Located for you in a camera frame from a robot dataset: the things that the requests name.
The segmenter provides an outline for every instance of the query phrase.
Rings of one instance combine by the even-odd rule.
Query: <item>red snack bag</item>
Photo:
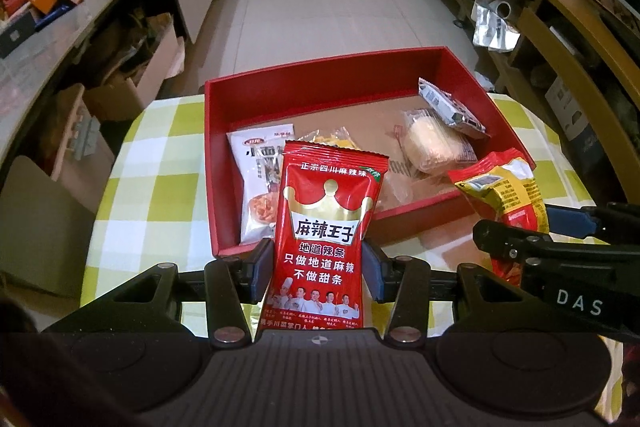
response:
[[[4,11],[10,17],[16,13],[23,4],[27,4],[27,0],[2,0]]]
[[[258,329],[362,327],[360,245],[386,156],[287,141],[275,265]]]

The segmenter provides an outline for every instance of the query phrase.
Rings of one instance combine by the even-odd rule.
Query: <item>pastry in wrapper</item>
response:
[[[402,151],[418,171],[437,176],[478,160],[466,137],[444,125],[433,110],[405,111],[404,120]]]

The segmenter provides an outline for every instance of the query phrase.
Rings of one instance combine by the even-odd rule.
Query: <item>chef photo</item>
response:
[[[338,314],[337,307],[334,303],[335,294],[333,292],[327,292],[325,301],[322,303],[322,315],[328,317],[335,317]]]
[[[318,290],[311,290],[311,300],[305,301],[305,313],[322,315],[323,304],[319,301],[319,299],[320,292]]]
[[[280,294],[271,295],[267,299],[267,304],[270,304],[272,308],[284,309],[290,298],[288,294],[289,294],[289,288],[291,288],[292,284],[293,284],[293,279],[291,277],[287,277],[284,280],[284,283],[282,283],[282,286],[280,287]]]
[[[306,290],[302,286],[300,286],[296,290],[296,296],[290,298],[289,301],[287,301],[285,309],[291,310],[293,312],[303,312],[305,309],[305,303],[308,302],[305,301],[305,293]]]
[[[342,296],[342,304],[338,304],[336,306],[338,310],[338,317],[344,319],[359,319],[360,308],[357,304],[354,304],[353,306],[353,308],[349,306],[349,296],[347,294],[344,294]]]

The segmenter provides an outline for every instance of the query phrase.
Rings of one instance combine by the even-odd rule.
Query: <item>screw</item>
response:
[[[396,342],[410,344],[420,340],[422,334],[411,326],[400,326],[389,331],[389,336]]]
[[[214,331],[213,337],[219,342],[233,344],[244,339],[244,331],[235,326],[225,326]]]

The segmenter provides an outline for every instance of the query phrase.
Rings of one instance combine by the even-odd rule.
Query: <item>spicy strip package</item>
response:
[[[362,327],[361,243],[387,169],[380,154],[286,142],[259,329]]]
[[[492,152],[475,165],[449,171],[453,184],[468,197],[487,204],[498,221],[521,229],[549,232],[545,203],[524,155],[511,148]],[[520,283],[520,266],[492,259],[494,272],[509,282]]]

